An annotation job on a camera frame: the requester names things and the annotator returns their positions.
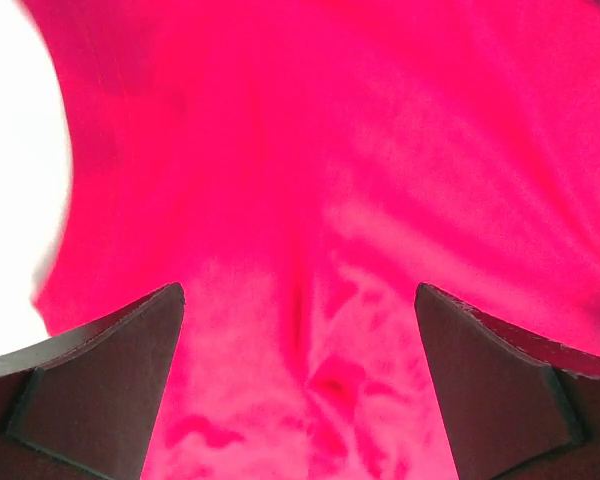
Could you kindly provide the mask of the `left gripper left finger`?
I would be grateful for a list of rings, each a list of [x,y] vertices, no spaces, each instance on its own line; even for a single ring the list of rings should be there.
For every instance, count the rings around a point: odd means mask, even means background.
[[[139,478],[184,305],[169,284],[0,356],[0,479]]]

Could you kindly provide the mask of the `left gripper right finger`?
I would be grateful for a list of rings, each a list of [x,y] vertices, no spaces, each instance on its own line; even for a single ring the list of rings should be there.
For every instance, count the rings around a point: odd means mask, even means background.
[[[461,479],[600,479],[600,357],[428,284],[415,311]]]

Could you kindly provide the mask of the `magenta t shirt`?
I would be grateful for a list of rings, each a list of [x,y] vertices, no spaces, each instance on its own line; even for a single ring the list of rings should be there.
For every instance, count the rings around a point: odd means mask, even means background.
[[[592,1],[31,1],[74,157],[52,334],[180,283],[146,479],[452,479],[430,283],[600,355]]]

